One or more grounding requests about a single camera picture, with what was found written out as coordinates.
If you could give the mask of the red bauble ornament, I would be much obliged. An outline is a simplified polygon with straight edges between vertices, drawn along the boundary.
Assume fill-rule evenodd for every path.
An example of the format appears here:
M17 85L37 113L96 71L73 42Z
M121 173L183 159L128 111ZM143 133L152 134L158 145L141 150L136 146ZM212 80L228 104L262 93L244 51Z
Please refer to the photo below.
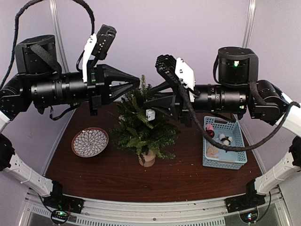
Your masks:
M207 130L206 132L211 138L213 138L215 136L215 133L213 130Z

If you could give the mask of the small green christmas tree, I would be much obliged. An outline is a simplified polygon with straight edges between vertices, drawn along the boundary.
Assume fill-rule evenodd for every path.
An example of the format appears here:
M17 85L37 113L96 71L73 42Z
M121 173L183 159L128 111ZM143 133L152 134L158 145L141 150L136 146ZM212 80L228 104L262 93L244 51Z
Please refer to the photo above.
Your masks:
M117 148L132 152L140 163L147 167L157 157L166 160L175 158L175 154L165 150L174 145L180 130L162 113L156 113L155 119L148 120L144 102L151 99L148 95L151 85L146 83L145 75L140 85L127 92L117 103L118 122L111 129L113 142Z

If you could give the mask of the beige bow ornament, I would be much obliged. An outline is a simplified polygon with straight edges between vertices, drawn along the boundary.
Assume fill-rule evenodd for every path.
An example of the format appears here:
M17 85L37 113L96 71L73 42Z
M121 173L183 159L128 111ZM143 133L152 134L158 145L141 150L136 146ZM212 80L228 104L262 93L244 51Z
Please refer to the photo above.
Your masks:
M218 158L219 150L215 146L206 146L206 156L209 158Z

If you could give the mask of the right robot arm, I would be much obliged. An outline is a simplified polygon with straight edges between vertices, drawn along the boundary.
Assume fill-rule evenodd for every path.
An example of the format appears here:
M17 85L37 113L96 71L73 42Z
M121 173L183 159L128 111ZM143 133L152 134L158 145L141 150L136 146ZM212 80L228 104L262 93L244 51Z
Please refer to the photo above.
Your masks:
M190 126L195 123L203 145L226 152L256 149L269 141L280 128L291 131L295 138L284 158L261 177L246 185L246 193L225 200L228 212L254 208L265 203L272 188L301 169L301 105L269 81L259 80L259 59L249 48L223 47L218 50L213 66L215 85L197 85L193 70L182 58L160 55L156 70L164 82L149 91L144 107ZM258 143L238 147L213 139L196 114L235 114L239 119L249 113L272 126L274 130Z

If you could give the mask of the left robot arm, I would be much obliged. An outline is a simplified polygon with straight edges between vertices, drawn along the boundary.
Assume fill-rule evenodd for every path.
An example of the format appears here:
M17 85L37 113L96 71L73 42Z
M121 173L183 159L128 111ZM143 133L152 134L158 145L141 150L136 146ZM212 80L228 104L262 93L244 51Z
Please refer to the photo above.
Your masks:
M17 74L0 90L0 127L34 105L39 113L55 105L69 111L88 102L90 114L137 88L140 80L106 64L86 59L81 72L63 73L54 35L25 39L14 48Z

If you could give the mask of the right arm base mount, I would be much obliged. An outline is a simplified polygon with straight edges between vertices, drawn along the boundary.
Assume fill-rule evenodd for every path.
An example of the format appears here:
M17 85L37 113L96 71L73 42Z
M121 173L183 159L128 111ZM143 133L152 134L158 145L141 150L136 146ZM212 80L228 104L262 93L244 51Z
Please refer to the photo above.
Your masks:
M242 211L265 204L266 195L257 194L255 189L255 180L251 180L246 185L246 193L225 199L225 205L228 213Z

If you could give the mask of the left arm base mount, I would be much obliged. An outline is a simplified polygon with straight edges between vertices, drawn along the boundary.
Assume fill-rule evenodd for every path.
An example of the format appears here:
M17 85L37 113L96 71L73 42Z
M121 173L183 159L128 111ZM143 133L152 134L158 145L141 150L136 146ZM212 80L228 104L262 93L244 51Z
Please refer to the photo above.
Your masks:
M70 211L71 213L80 214L83 209L84 200L63 194L63 186L52 181L52 191L50 196L45 197L43 203L51 208Z

